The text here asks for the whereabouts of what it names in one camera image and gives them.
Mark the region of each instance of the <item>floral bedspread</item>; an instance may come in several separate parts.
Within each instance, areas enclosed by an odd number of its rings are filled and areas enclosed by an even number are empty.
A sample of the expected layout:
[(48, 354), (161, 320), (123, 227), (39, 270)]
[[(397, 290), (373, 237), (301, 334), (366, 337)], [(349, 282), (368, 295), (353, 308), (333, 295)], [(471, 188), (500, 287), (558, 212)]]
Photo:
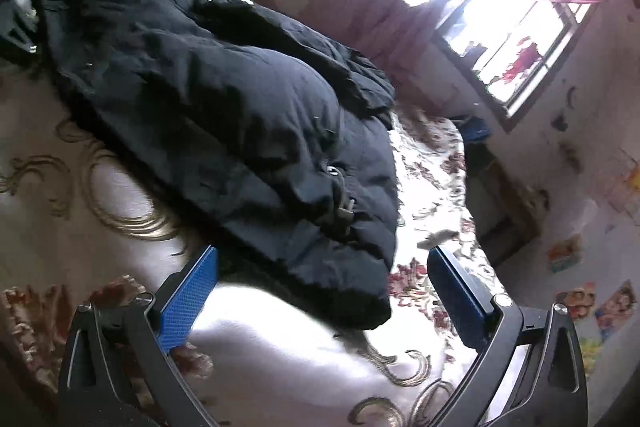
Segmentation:
[[(73, 124), (46, 76), (0, 62), (0, 287), (25, 289), (4, 293), (8, 326), (54, 393), (66, 341), (59, 325), (73, 308), (113, 281), (123, 296), (138, 285), (156, 290), (202, 242)], [(392, 317), (372, 331), (336, 330), (232, 271), (178, 354), (219, 425), (426, 425), (469, 369), (476, 352), (463, 346), (425, 268), (429, 249), (448, 242), (473, 277), (504, 290), (465, 207), (462, 139), (449, 120), (398, 107), (390, 141), (400, 199)], [(125, 274), (138, 283), (118, 279)], [(503, 382), (502, 403), (517, 372)]]

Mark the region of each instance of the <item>blue grip pad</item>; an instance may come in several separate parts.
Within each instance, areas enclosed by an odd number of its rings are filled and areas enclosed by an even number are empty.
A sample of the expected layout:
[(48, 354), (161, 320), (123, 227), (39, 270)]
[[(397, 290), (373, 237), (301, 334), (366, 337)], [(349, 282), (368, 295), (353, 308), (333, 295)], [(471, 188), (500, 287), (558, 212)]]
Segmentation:
[(466, 347), (481, 351), (486, 343), (487, 315), (471, 289), (438, 249), (430, 251), (427, 276)]
[(162, 310), (158, 345), (164, 353), (181, 346), (218, 280), (218, 251), (207, 248)]

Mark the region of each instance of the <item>picture on wall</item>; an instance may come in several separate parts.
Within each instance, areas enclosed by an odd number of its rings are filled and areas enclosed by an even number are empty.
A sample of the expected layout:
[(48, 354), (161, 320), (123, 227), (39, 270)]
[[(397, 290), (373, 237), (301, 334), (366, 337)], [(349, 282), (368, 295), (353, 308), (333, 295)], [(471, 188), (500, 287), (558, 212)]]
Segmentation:
[(564, 271), (582, 260), (582, 238), (575, 233), (567, 239), (558, 241), (546, 253), (549, 269), (553, 273)]
[(580, 352), (582, 353), (582, 365), (584, 376), (589, 378), (596, 367), (596, 360), (602, 349), (602, 341), (595, 339), (580, 339)]
[(569, 314), (574, 321), (583, 319), (591, 314), (596, 303), (596, 285), (588, 282), (568, 292), (560, 292), (556, 295), (556, 301), (569, 308)]
[(618, 331), (634, 314), (636, 295), (631, 281), (625, 281), (620, 288), (607, 299), (596, 312), (596, 321), (602, 340), (606, 341)]

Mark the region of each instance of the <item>clothing pile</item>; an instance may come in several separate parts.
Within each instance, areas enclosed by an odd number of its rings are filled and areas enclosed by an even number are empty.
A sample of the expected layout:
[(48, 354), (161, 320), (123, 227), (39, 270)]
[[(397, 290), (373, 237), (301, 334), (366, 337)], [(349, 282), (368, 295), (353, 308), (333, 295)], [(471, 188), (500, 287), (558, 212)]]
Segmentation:
[(241, 0), (34, 0), (77, 123), (221, 250), (343, 327), (390, 316), (394, 90)]

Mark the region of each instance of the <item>window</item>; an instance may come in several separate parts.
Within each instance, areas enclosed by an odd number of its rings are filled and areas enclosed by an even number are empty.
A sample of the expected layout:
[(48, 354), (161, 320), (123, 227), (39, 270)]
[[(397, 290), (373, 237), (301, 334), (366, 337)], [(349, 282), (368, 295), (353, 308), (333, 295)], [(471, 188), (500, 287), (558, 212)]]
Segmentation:
[[(416, 6), (428, 0), (405, 1)], [(446, 7), (434, 41), (510, 130), (552, 80), (591, 7), (455, 0)]]

